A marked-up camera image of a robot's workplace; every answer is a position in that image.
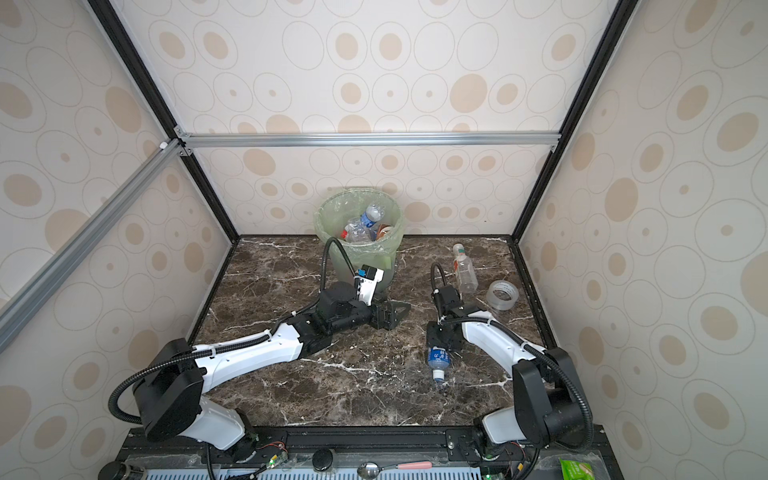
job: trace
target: clear tape roll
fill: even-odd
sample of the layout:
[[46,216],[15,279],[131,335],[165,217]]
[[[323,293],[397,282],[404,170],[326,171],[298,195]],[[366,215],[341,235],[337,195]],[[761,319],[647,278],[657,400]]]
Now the clear tape roll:
[[[509,300],[499,298],[495,292],[504,292],[509,296]],[[488,292],[485,294],[485,299],[488,301],[488,305],[497,310],[509,310],[515,306],[515,302],[518,301],[520,293],[516,286],[512,285],[506,280],[496,280],[491,283],[488,288]]]

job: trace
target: marble tabletop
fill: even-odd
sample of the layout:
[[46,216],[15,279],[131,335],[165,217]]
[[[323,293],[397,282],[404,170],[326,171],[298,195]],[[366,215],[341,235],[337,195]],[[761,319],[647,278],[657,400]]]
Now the marble tabletop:
[[[482,309],[494,280],[515,284],[521,298],[505,325],[541,343],[506,242],[480,237],[405,237],[397,253],[391,300],[412,304],[393,331],[369,326],[338,333],[328,349],[230,380],[207,395],[240,408],[254,425],[468,425],[512,405],[511,380],[489,356],[467,344],[452,356],[447,382],[437,388],[426,365],[425,325],[435,318],[429,267],[439,261],[449,281],[452,246],[463,243],[479,288],[468,299]],[[319,282],[323,245],[316,237],[243,238],[210,305],[196,343],[258,333],[285,312],[305,306]],[[335,281],[329,277],[329,284]]]

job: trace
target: wallpaper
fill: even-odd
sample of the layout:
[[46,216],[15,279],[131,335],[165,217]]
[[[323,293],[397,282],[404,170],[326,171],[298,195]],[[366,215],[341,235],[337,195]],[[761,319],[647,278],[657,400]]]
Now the wallpaper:
[[2,480],[96,478],[131,427],[112,390],[188,334],[230,243],[184,172],[165,168],[0,355]]
[[548,145],[196,149],[240,234],[314,233],[317,207],[347,187],[395,198],[406,233],[510,232],[548,154]]
[[0,5],[0,308],[165,136],[91,16]]
[[185,131],[558,130],[615,0],[113,0]]
[[522,249],[629,480],[765,478],[768,4],[645,2]]

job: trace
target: clear plastic bottle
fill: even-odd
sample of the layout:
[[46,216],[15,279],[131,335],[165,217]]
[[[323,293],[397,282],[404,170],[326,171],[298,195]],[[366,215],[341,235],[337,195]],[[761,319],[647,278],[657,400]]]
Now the clear plastic bottle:
[[352,217],[347,220],[341,237],[342,240],[346,240],[348,243],[369,242],[371,241],[371,232],[362,225],[359,218]]
[[453,246],[453,271],[458,279],[458,291],[462,295],[474,293],[478,289],[478,277],[475,275],[475,268],[472,265],[472,259],[467,257],[464,251],[464,245],[457,243]]
[[432,378],[437,383],[443,383],[445,381],[445,371],[451,366],[451,357],[445,349],[433,346],[429,349],[427,365],[432,369]]
[[384,218],[384,207],[381,205],[370,204],[366,211],[360,216],[360,223],[365,228],[373,227],[373,225]]

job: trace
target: spoon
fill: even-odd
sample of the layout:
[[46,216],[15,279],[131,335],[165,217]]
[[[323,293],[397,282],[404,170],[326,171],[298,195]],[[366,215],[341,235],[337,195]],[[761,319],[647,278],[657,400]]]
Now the spoon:
[[386,467],[379,467],[373,462],[366,462],[357,468],[357,475],[363,478],[363,480],[373,480],[379,476],[382,470],[388,468],[397,468],[399,470],[427,469],[432,468],[432,462],[399,463],[398,465],[387,465]]

